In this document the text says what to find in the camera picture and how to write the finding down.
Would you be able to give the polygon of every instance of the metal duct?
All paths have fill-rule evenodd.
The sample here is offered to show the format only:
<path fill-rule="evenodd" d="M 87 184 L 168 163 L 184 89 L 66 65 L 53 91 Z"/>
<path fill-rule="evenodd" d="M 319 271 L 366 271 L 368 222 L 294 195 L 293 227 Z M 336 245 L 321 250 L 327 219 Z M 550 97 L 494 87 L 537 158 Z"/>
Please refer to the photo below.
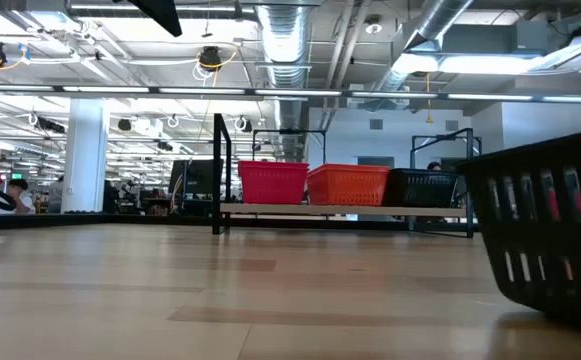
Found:
<path fill-rule="evenodd" d="M 103 6 L 95 1 L 73 0 L 68 2 L 68 14 L 80 19 L 87 18 L 145 18 L 138 8 L 128 6 L 127 3 L 112 4 L 111 1 Z M 215 6 L 204 5 L 176 5 L 177 14 L 180 20 L 200 19 L 200 20 L 248 20 L 257 21 L 253 6 L 239 6 L 235 8 L 230 5 Z"/>
<path fill-rule="evenodd" d="M 411 49 L 422 43 L 437 39 L 443 36 L 454 24 L 473 0 L 426 0 L 423 4 L 421 15 L 414 19 L 418 25 L 411 34 L 405 34 L 406 41 L 403 41 L 401 48 L 397 49 L 400 56 L 405 50 Z M 397 91 L 406 81 L 409 74 L 388 70 L 383 79 L 379 81 L 373 90 L 375 91 Z"/>
<path fill-rule="evenodd" d="M 273 63 L 303 63 L 307 52 L 308 13 L 303 6 L 257 6 L 262 45 L 266 61 Z M 274 88 L 301 88 L 305 85 L 305 68 L 268 68 L 270 85 Z M 300 129 L 301 102 L 275 101 L 275 122 L 279 129 Z M 297 137 L 280 138 L 286 161 L 294 161 L 303 153 Z"/>

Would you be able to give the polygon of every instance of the metal rack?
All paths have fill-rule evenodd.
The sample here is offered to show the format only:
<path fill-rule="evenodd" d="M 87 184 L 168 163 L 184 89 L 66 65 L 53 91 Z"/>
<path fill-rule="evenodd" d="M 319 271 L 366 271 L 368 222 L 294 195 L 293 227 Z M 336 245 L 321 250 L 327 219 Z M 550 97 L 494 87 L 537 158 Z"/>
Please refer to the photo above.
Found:
<path fill-rule="evenodd" d="M 324 162 L 325 156 L 325 131 L 300 131 L 300 130 L 258 130 L 253 134 L 253 154 L 256 146 L 256 135 L 261 132 L 272 132 L 279 134 L 302 134 L 302 133 L 320 133 L 324 138 Z M 226 196 L 225 201 L 221 201 L 221 155 L 223 142 L 226 144 Z M 463 209 L 451 208 L 408 208 L 408 207 L 373 207 L 373 206 L 319 206 L 319 205 L 262 205 L 262 204 L 236 204 L 231 203 L 231 157 L 232 157 L 232 142 L 230 141 L 230 134 L 225 126 L 223 116 L 215 114 L 214 116 L 214 176 L 213 176 L 213 208 L 212 208 L 212 233 L 215 235 L 221 234 L 222 228 L 230 228 L 231 223 L 243 224 L 244 219 L 234 218 L 231 220 L 231 214 L 257 214 L 254 219 L 247 221 L 248 226 L 265 226 L 265 227 L 295 227 L 306 225 L 307 222 L 319 223 L 319 227 L 323 224 L 323 216 L 326 219 L 330 215 L 337 214 L 362 214 L 362 215 L 388 215 L 388 216 L 441 216 L 441 217 L 461 217 L 465 214 Z M 286 219 L 283 221 L 273 221 L 258 218 L 259 214 L 265 215 L 305 215 L 305 217 L 314 217 L 314 220 L 306 219 Z M 340 228 L 367 230 L 382 229 L 385 230 L 387 226 L 383 223 L 368 222 L 346 222 L 346 221 L 332 221 L 326 220 L 325 223 L 336 223 Z M 403 223 L 386 223 L 394 224 L 388 226 L 391 230 L 413 230 L 405 228 Z M 468 237 L 472 237 L 472 226 L 468 226 Z"/>
<path fill-rule="evenodd" d="M 459 136 L 459 134 L 466 133 L 466 136 Z M 422 145 L 416 146 L 417 139 L 427 139 Z M 472 128 L 461 129 L 459 131 L 453 132 L 447 135 L 437 135 L 437 136 L 426 136 L 426 135 L 414 135 L 412 136 L 412 150 L 410 150 L 410 168 L 416 169 L 416 154 L 417 151 L 437 144 L 442 141 L 456 141 L 457 139 L 463 139 L 466 142 L 466 160 L 472 160 L 474 157 L 475 150 L 481 155 L 482 152 L 482 140 L 480 137 L 474 136 L 474 131 Z M 474 141 L 477 141 L 478 149 L 474 148 Z M 472 201 L 470 200 L 470 194 L 466 192 L 466 234 L 468 238 L 474 236 L 474 209 L 472 207 Z M 414 220 L 410 219 L 409 228 L 414 229 Z"/>

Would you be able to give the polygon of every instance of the shelf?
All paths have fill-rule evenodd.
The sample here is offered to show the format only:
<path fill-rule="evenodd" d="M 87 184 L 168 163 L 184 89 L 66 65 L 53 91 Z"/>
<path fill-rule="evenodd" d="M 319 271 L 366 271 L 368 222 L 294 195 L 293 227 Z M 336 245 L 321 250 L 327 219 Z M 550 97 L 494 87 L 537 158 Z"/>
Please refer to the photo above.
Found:
<path fill-rule="evenodd" d="M 303 214 L 303 215 L 387 215 L 387 216 L 440 216 L 465 217 L 465 209 L 406 208 L 374 206 L 319 206 L 319 205 L 259 205 L 221 204 L 223 213 L 241 214 Z"/>

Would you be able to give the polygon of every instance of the wooden floor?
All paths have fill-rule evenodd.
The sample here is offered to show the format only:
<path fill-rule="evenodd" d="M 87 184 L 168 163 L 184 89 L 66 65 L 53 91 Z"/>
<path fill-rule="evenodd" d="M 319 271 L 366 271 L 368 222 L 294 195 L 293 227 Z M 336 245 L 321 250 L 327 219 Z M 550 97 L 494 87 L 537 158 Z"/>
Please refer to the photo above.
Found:
<path fill-rule="evenodd" d="M 581 359 L 480 239 L 97 225 L 0 231 L 0 360 Z"/>

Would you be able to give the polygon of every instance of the orange plastic basket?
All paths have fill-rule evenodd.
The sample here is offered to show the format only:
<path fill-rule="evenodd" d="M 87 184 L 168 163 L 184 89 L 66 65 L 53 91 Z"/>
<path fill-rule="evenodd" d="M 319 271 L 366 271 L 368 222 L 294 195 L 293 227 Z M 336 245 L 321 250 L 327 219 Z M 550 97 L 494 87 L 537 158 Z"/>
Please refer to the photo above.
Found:
<path fill-rule="evenodd" d="M 383 166 L 323 165 L 308 173 L 310 203 L 381 206 L 389 171 Z"/>

